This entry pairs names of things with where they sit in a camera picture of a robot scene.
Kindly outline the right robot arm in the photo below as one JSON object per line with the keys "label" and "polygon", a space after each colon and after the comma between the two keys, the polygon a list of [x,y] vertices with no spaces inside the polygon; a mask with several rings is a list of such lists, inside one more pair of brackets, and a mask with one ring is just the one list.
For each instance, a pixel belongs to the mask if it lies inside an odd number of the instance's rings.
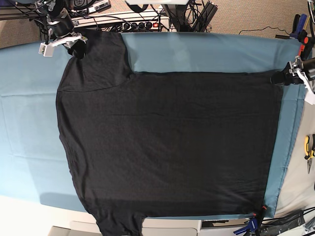
{"label": "right robot arm", "polygon": [[40,44],[38,53],[45,57],[52,57],[54,49],[60,45],[77,59],[85,56],[87,38],[74,31],[72,21],[64,0],[38,0],[35,2],[36,11],[45,15],[43,26],[47,32],[47,39]]}

